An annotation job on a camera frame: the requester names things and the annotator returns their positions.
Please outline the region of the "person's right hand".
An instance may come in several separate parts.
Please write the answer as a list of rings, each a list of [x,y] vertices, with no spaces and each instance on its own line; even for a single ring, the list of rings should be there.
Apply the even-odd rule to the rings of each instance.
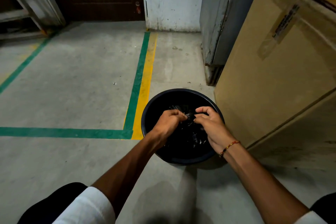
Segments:
[[[195,111],[196,114],[203,113],[209,116],[209,121],[201,126],[208,135],[208,141],[214,151],[223,157],[226,150],[238,143],[238,141],[232,136],[222,121],[221,116],[212,107],[198,107]]]

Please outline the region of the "black trouser leg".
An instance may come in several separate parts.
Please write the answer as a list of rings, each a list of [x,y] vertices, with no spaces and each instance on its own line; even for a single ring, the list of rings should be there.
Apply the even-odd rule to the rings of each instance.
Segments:
[[[52,224],[86,188],[88,186],[79,182],[62,186],[27,209],[17,224]]]
[[[310,210],[319,215],[328,224],[336,224],[336,192],[318,199]]]

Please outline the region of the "black trouser left leg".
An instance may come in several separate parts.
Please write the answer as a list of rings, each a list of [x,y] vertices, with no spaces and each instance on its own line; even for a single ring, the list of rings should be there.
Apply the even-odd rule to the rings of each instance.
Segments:
[[[62,186],[27,209],[17,224],[52,224],[86,188],[88,186],[79,182]]]

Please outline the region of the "white left sleeve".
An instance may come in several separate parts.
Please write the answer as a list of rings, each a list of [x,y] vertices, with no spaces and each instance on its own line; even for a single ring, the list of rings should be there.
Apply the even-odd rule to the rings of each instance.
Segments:
[[[88,187],[52,224],[115,224],[114,209],[97,188]]]

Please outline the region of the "black trouser right leg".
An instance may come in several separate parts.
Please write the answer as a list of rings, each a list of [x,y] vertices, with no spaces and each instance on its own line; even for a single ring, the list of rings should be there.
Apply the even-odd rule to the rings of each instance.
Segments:
[[[319,215],[328,224],[336,224],[336,192],[318,199],[310,210]]]

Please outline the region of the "white right sleeve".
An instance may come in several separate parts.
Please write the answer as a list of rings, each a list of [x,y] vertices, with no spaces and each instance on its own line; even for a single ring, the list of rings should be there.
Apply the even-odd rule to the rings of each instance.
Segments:
[[[300,217],[294,224],[328,224],[316,212],[310,211]]]

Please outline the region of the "white sleeve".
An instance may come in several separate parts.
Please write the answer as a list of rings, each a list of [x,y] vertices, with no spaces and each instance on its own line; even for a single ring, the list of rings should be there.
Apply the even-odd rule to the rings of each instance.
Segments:
[[[115,224],[114,209],[97,188],[88,187],[52,224]]]
[[[316,212],[310,211],[300,217],[294,224],[328,224]]]

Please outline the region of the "black plastic bucket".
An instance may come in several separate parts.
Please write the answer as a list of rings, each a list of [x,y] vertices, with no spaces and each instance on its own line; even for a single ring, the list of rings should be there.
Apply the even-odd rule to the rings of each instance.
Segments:
[[[143,136],[153,129],[162,113],[166,110],[170,110],[169,107],[171,105],[188,105],[193,111],[198,107],[210,106],[221,116],[222,121],[225,121],[218,106],[206,95],[190,89],[170,89],[154,96],[144,108],[141,117],[141,130]],[[157,150],[156,155],[170,164],[181,166],[197,164],[212,158],[216,154],[209,142],[205,145],[207,146],[205,151],[192,152],[187,150],[170,150],[165,144]]]

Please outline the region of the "person's left hand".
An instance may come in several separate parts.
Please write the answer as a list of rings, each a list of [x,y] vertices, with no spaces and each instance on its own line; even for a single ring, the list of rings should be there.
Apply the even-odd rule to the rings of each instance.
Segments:
[[[157,144],[157,149],[163,147],[168,139],[168,137],[175,131],[180,123],[173,123],[172,114],[173,113],[182,113],[181,111],[166,110],[162,113],[159,120],[153,129],[148,133],[150,138],[155,141]]]

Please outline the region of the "pile of small black parts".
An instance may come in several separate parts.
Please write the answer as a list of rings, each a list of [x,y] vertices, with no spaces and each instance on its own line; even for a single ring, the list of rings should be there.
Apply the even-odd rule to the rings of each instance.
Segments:
[[[186,114],[195,111],[191,110],[188,105],[178,106],[171,105],[169,107],[171,110],[177,109],[182,113]],[[173,134],[169,137],[166,147],[174,151],[192,151],[192,152],[202,152],[206,149],[206,143],[208,142],[207,135],[204,128],[197,123],[181,122]]]

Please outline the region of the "person's left forearm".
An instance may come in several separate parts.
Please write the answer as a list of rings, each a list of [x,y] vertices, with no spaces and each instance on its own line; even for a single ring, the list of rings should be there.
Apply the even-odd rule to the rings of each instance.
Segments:
[[[92,187],[111,203],[117,218],[149,159],[165,145],[167,136],[151,131],[114,166],[99,177]]]

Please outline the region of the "person's right forearm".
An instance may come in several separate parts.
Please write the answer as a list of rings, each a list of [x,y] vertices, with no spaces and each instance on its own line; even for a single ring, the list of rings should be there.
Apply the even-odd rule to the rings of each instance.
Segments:
[[[240,143],[230,146],[224,158],[237,174],[265,224],[294,224],[309,212]]]

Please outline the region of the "large taped cardboard box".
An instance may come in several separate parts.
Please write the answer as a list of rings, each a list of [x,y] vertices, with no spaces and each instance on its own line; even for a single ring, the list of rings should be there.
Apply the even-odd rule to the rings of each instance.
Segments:
[[[215,100],[247,149],[336,152],[336,13],[315,0],[253,0]]]

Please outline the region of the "grey metal frame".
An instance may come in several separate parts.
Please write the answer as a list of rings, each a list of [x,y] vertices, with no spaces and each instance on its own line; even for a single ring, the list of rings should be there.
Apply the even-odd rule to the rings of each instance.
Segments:
[[[16,0],[18,9],[0,12],[0,26],[4,23],[31,19],[37,29],[23,27],[16,32],[0,32],[0,42],[45,38],[66,26],[66,21],[55,0]]]

